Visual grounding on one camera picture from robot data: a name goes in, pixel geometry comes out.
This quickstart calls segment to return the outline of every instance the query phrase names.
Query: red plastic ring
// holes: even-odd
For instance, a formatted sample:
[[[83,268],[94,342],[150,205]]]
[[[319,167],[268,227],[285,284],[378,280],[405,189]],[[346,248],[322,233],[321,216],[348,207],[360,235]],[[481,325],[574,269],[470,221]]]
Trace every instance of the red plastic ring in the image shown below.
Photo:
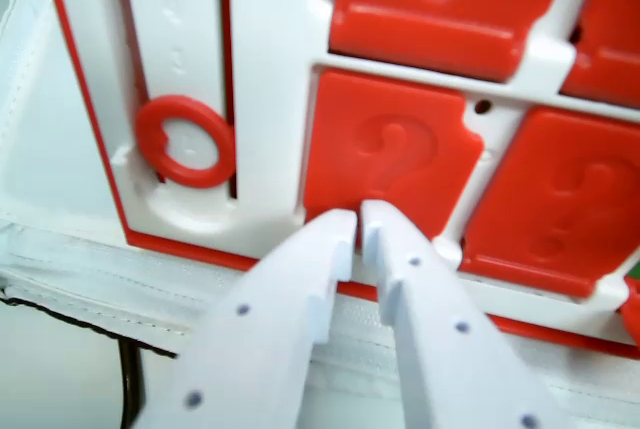
[[[185,119],[200,126],[218,147],[218,162],[207,169],[192,169],[173,160],[166,152],[169,142],[163,122]],[[135,136],[144,158],[162,176],[189,187],[204,189],[228,180],[236,171],[233,128],[207,105],[186,96],[162,96],[136,114]]]

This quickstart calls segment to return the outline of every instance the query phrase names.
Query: hole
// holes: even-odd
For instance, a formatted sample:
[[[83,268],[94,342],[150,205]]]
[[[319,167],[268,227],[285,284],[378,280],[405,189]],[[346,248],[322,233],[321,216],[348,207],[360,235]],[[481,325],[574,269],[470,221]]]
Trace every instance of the hole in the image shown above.
[[[482,99],[481,101],[476,102],[476,107],[474,108],[474,111],[476,111],[476,114],[486,114],[491,110],[491,107],[493,107],[493,104],[491,101]]]
[[[573,45],[579,43],[582,40],[582,26],[578,24],[571,35],[569,36],[569,42]]]
[[[236,312],[238,313],[239,316],[244,316],[246,315],[249,311],[251,310],[251,307],[249,307],[249,304],[240,304],[238,306],[238,308],[236,309]]]
[[[195,409],[202,404],[202,393],[200,391],[191,391],[184,398],[184,405],[187,409]]]
[[[539,427],[538,419],[533,414],[525,414],[522,416],[522,419],[520,419],[520,422],[522,423],[522,427],[526,427],[527,429],[537,429]]]
[[[471,330],[471,326],[468,322],[460,321],[456,323],[456,331],[461,332],[463,334],[467,334]]]

